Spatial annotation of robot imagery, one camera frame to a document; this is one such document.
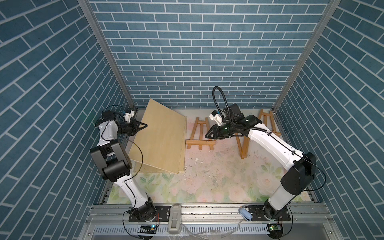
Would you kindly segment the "wooden easel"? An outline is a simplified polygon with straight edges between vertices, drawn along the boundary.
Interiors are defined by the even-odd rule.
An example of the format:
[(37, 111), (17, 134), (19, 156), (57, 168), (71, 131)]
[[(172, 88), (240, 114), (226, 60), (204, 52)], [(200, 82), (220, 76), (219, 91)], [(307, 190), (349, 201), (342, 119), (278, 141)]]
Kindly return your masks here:
[(259, 112), (258, 117), (265, 126), (270, 129), (275, 135), (280, 137), (282, 134), (278, 131), (275, 118), (274, 118), (274, 112), (272, 110), (269, 110), (268, 112), (265, 112), (263, 109)]
[(205, 134), (210, 129), (210, 122), (208, 118), (201, 120), (196, 118), (190, 137), (186, 140), (187, 149), (190, 150), (192, 146), (197, 146), (199, 150), (202, 150), (204, 146), (208, 147), (210, 151), (214, 150), (216, 142), (214, 140), (208, 140)]
[(242, 137), (239, 134), (236, 135), (236, 140), (239, 148), (241, 159), (246, 159), (248, 156), (248, 150), (250, 145), (250, 139), (248, 137)]

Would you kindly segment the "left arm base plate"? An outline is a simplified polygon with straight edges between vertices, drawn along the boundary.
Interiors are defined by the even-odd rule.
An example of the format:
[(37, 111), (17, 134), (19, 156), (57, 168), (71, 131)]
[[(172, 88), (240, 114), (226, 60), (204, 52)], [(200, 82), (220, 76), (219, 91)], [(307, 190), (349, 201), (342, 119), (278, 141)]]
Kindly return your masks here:
[(144, 223), (144, 222), (160, 222), (160, 223), (167, 223), (170, 219), (171, 215), (171, 206), (169, 205), (160, 205), (155, 206), (156, 212), (150, 210), (150, 213), (148, 212), (142, 212), (140, 217), (138, 218), (138, 214), (135, 215), (135, 213), (138, 213), (137, 210), (135, 210), (132, 214), (129, 216), (129, 222), (130, 223)]

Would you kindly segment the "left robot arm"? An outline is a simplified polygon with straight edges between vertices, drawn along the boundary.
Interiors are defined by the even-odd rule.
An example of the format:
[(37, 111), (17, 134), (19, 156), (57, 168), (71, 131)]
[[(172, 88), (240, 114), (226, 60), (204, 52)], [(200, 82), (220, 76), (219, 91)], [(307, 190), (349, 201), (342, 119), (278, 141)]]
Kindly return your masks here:
[(133, 174), (132, 162), (118, 140), (118, 135), (136, 135), (148, 125), (136, 119), (135, 110), (127, 110), (123, 115), (106, 110), (96, 121), (100, 131), (99, 142), (90, 149), (90, 155), (103, 179), (115, 183), (123, 190), (132, 203), (131, 214), (140, 221), (152, 221), (157, 210), (152, 199), (138, 186)]

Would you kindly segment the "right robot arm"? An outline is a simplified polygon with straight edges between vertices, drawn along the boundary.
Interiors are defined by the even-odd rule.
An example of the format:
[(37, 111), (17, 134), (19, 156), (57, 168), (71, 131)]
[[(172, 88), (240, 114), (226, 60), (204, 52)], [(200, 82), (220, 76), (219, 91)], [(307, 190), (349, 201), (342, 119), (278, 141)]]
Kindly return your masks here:
[(240, 134), (258, 143), (271, 153), (287, 171), (280, 180), (280, 185), (264, 203), (264, 215), (268, 220), (275, 220), (281, 215), (286, 205), (298, 196), (314, 180), (316, 174), (316, 156), (290, 146), (269, 130), (257, 117), (235, 115), (234, 119), (222, 117), (217, 111), (209, 118), (216, 122), (208, 130), (205, 138), (223, 140)]

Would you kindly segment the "wooden canvas board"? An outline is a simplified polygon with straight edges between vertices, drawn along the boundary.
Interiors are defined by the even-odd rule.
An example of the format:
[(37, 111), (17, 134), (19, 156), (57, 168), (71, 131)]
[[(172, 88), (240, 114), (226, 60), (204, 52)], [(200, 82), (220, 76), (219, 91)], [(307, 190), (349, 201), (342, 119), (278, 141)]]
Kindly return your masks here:
[(150, 100), (142, 122), (148, 126), (135, 135), (129, 157), (135, 171), (179, 174), (185, 169), (187, 117)]
[(132, 146), (129, 157), (140, 164), (144, 156), (142, 173), (181, 173), (185, 166), (186, 131), (185, 116), (177, 121), (149, 124), (135, 136), (140, 149)]

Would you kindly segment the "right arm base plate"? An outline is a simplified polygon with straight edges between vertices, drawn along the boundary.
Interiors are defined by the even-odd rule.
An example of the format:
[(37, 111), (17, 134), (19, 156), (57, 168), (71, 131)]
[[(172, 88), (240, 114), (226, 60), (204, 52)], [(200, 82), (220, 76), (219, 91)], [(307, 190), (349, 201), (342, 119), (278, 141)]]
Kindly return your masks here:
[(248, 205), (247, 209), (252, 214), (253, 222), (290, 221), (292, 219), (287, 206), (284, 206), (281, 210), (275, 210), (264, 205)]

